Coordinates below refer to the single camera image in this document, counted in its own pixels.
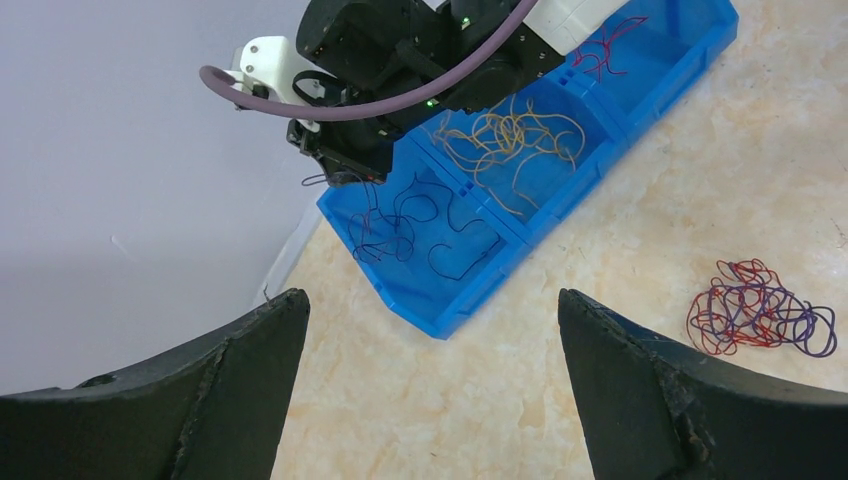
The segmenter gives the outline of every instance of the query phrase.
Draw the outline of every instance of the pile of rubber bands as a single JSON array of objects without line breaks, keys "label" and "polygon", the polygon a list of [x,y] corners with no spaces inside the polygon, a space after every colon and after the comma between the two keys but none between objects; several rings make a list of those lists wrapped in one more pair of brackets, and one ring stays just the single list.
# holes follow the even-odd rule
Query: pile of rubber bands
[{"label": "pile of rubber bands", "polygon": [[[577,68],[583,64],[588,59],[592,59],[595,61],[596,65],[592,68],[584,70],[583,73],[597,73],[598,82],[601,82],[603,79],[603,69],[606,68],[606,71],[611,75],[626,75],[626,70],[616,71],[612,69],[610,66],[610,58],[612,57],[612,44],[625,34],[633,31],[643,23],[648,21],[648,17],[630,17],[622,21],[618,26],[616,26],[612,34],[607,37],[607,27],[606,25],[601,27],[601,39],[600,40],[586,40],[574,51],[574,62],[571,64],[573,68]],[[583,50],[588,46],[599,46],[601,47],[602,53],[599,55],[597,53],[584,53]]]},{"label": "pile of rubber bands", "polygon": [[[508,112],[496,113],[507,100],[509,100]],[[586,132],[567,115],[543,115],[533,112],[532,99],[527,100],[524,113],[516,113],[515,103],[515,95],[505,98],[487,113],[477,117],[468,132],[448,128],[451,112],[446,112],[439,128],[429,135],[433,144],[442,145],[444,152],[454,164],[463,172],[470,174],[474,183],[485,189],[504,210],[513,215],[524,216],[525,214],[520,211],[521,207],[507,206],[491,185],[481,180],[480,175],[493,167],[509,168],[512,172],[512,193],[539,210],[538,203],[527,192],[518,190],[517,185],[522,169],[528,162],[541,155],[555,155],[559,160],[570,164],[572,170],[576,170],[577,161],[586,146]],[[573,125],[574,129],[554,131],[545,125],[553,119],[564,120],[567,124]],[[563,139],[569,135],[580,135],[581,142],[576,151],[572,151],[563,144]],[[461,154],[460,151],[474,153]]]},{"label": "pile of rubber bands", "polygon": [[824,358],[836,351],[836,316],[787,290],[759,259],[718,261],[719,276],[695,297],[687,318],[693,345],[710,355],[733,355],[739,345],[776,348],[794,345]]},{"label": "pile of rubber bands", "polygon": [[[301,182],[303,186],[312,186],[319,183],[334,183],[338,177],[326,177],[315,175]],[[445,220],[451,231],[457,234],[466,232],[472,225],[485,225],[482,218],[469,220],[463,225],[453,219],[453,204],[456,195],[447,186],[439,183],[428,182],[413,176],[412,182],[394,196],[391,202],[390,213],[386,213],[380,205],[378,187],[370,182],[359,182],[365,194],[367,209],[365,212],[356,213],[348,220],[348,235],[353,241],[352,254],[354,259],[365,263],[375,264],[387,259],[400,263],[408,262],[416,250],[416,235],[414,224],[425,224],[432,222],[442,215],[437,198],[425,193],[413,193],[413,187],[425,186],[430,192],[442,191],[447,196],[444,207]],[[439,252],[453,250],[454,247],[445,242],[435,243],[427,252],[427,263],[433,273],[447,280],[460,282],[474,270],[481,262],[488,258],[501,243],[501,236],[493,233],[496,237],[491,243],[487,243],[476,258],[468,258],[469,265],[457,268],[456,261],[438,261]]]}]

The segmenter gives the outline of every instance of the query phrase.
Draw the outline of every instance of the rubber band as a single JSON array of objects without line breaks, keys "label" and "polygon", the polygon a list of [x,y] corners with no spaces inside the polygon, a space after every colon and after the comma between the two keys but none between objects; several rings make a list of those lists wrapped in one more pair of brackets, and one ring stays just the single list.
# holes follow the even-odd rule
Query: rubber band
[{"label": "rubber band", "polygon": [[[696,348],[710,355],[734,355],[739,345],[791,344],[814,358],[836,351],[834,311],[799,300],[762,260],[718,261],[716,268],[719,275],[695,297],[687,315],[687,334]],[[813,347],[814,339],[821,343],[822,338],[823,345]]]},{"label": "rubber band", "polygon": [[312,175],[310,177],[306,177],[301,180],[300,185],[303,187],[313,187],[315,185],[320,185],[322,183],[328,183],[330,181],[329,177],[327,177],[324,173],[319,173],[318,175]]},{"label": "rubber band", "polygon": [[[504,115],[496,113],[496,110],[507,101],[509,102],[508,113]],[[516,95],[504,98],[486,113],[479,115],[472,123],[469,132],[455,128],[448,129],[452,115],[452,112],[448,111],[443,116],[438,129],[432,132],[428,131],[427,135],[434,145],[439,146],[441,144],[441,148],[457,168],[469,174],[474,184],[488,192],[501,208],[513,215],[525,216],[518,209],[507,206],[492,186],[480,179],[480,175],[493,167],[506,166],[524,156],[513,175],[511,189],[517,198],[527,202],[538,211],[540,209],[539,204],[526,192],[518,190],[518,181],[524,166],[532,159],[547,154],[556,155],[559,159],[568,162],[571,164],[572,170],[576,171],[577,161],[583,154],[587,139],[585,130],[571,117],[562,114],[537,114],[533,112],[532,99],[526,102],[526,112],[517,113],[516,101]],[[550,127],[545,126],[543,121],[553,119],[570,123],[574,126],[574,130],[564,130],[554,134]],[[567,147],[561,147],[561,140],[566,135],[576,134],[580,135],[581,143],[577,153],[574,154]],[[479,156],[469,158],[460,154],[452,144],[452,140],[470,144]],[[545,143],[549,143],[551,147],[546,148]]]},{"label": "rubber band", "polygon": [[[574,52],[575,58],[572,63],[573,68],[577,68],[583,64],[587,59],[594,59],[595,66],[584,70],[583,73],[590,74],[596,72],[598,75],[598,83],[600,83],[603,79],[603,69],[606,69],[607,73],[610,75],[626,75],[628,72],[626,70],[615,71],[612,69],[610,65],[610,58],[612,57],[612,45],[613,43],[624,36],[625,34],[633,31],[638,28],[640,25],[648,21],[648,17],[630,17],[624,19],[621,23],[619,23],[612,31],[612,35],[610,35],[609,39],[607,39],[607,28],[606,25],[601,27],[601,39],[600,40],[587,40],[583,42],[582,45],[577,47]],[[588,45],[597,45],[600,46],[603,50],[603,57],[596,53],[583,53],[583,48]]]},{"label": "rubber band", "polygon": [[[321,178],[321,175],[315,175],[304,180],[303,183],[311,184],[319,182],[319,179]],[[413,175],[412,181],[406,188],[394,196],[391,206],[389,207],[391,210],[390,212],[384,211],[383,207],[380,205],[377,187],[371,183],[362,182],[367,209],[363,213],[351,215],[347,226],[348,236],[353,242],[351,253],[355,260],[365,264],[374,264],[387,259],[392,259],[400,263],[405,263],[412,259],[417,247],[416,232],[413,224],[432,222],[439,218],[442,214],[439,204],[434,199],[434,196],[423,193],[410,194],[417,184],[436,187],[447,194],[447,205],[444,213],[448,227],[453,232],[463,233],[471,225],[478,222],[484,222],[481,218],[475,218],[469,220],[463,225],[458,225],[453,219],[452,213],[456,194],[446,185],[419,179],[417,174]],[[420,206],[417,208],[419,212],[415,214],[408,213],[407,210],[409,209],[407,205],[413,200],[423,200],[425,204],[429,203],[432,213],[425,212],[422,214],[420,212]],[[384,231],[382,234],[378,234],[377,230],[381,226],[383,228],[387,228],[390,233],[386,235]],[[371,237],[376,235],[381,236],[379,241],[371,239]],[[460,282],[466,278],[475,267],[488,258],[501,243],[502,238],[500,235],[496,234],[496,236],[497,239],[495,242],[483,250],[477,257],[476,261],[465,269],[461,275],[444,273],[442,269],[436,265],[433,253],[437,252],[439,248],[453,249],[453,247],[447,243],[440,242],[432,245],[427,253],[427,263],[433,273],[439,277]]]}]

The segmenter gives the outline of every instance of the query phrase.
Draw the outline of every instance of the marble countertop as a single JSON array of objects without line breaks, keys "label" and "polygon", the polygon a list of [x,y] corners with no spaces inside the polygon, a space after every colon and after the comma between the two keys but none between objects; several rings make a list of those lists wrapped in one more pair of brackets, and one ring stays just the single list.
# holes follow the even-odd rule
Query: marble countertop
[{"label": "marble countertop", "polygon": [[288,282],[313,310],[274,479],[592,478],[559,290],[688,343],[718,259],[763,259],[843,343],[728,360],[848,391],[848,4],[734,3],[737,42],[450,341],[389,312],[318,228]]}]

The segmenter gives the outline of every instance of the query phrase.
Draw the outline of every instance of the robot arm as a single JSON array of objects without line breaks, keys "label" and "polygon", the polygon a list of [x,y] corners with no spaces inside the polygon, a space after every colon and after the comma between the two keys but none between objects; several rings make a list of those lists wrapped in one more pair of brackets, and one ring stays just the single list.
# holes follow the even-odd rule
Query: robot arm
[{"label": "robot arm", "polygon": [[[506,33],[479,66],[427,101],[353,120],[289,122],[287,141],[321,165],[331,186],[383,183],[395,141],[445,109],[474,113],[520,91],[560,66],[625,3],[448,0],[433,10],[422,0],[311,0],[296,41],[254,39],[236,53],[233,70],[221,73],[249,95],[250,102],[234,102],[240,110],[260,99],[319,110],[367,106],[444,80]],[[504,32],[509,22],[517,27]]]}]

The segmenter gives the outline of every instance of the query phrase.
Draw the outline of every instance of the blue storage bin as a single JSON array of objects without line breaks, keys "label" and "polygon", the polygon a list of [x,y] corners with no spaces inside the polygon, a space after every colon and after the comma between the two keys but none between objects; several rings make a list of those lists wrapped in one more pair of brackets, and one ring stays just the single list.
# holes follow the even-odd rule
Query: blue storage bin
[{"label": "blue storage bin", "polygon": [[733,43],[738,22],[729,0],[630,0],[558,73],[585,86],[633,144]]},{"label": "blue storage bin", "polygon": [[[475,147],[472,141],[453,138],[449,146],[434,140],[433,134],[444,131],[468,133],[485,123],[489,111],[465,115],[445,112],[410,132],[411,137],[430,153],[438,167],[435,171],[445,181],[458,182],[463,189],[489,209],[504,225],[525,243],[536,246],[559,225],[565,217],[600,182],[604,174],[623,154],[627,142],[624,132],[585,87],[571,82],[566,76],[552,75],[533,83],[523,91],[492,109],[498,114],[515,116],[527,113],[527,101],[532,101],[532,112],[540,115],[566,115],[564,118],[545,118],[542,124],[553,135],[540,144],[543,150],[559,150],[539,154],[527,148],[502,165],[484,162],[475,178],[475,162],[484,157],[485,150]],[[585,142],[579,129],[585,132]],[[559,136],[564,131],[572,134]],[[491,143],[492,136],[478,137]],[[528,136],[528,143],[537,138]],[[556,149],[553,140],[557,140]],[[575,163],[562,158],[576,156]],[[511,155],[498,155],[502,161]]]},{"label": "blue storage bin", "polygon": [[[432,133],[467,133],[488,112],[454,113],[445,124],[442,114],[396,144],[385,185],[330,189],[318,205],[389,309],[446,339],[703,75],[737,25],[728,0],[630,0],[562,67],[518,93],[519,114],[532,99],[534,113],[582,127],[574,166],[561,153],[576,153],[578,136],[563,135],[545,153],[527,160],[534,152],[524,152],[475,180],[451,153],[473,160],[481,149],[466,142],[450,152]],[[551,132],[575,129],[549,120]]]},{"label": "blue storage bin", "polygon": [[385,185],[333,188],[318,206],[389,309],[446,339],[531,248],[431,164],[403,139]]}]

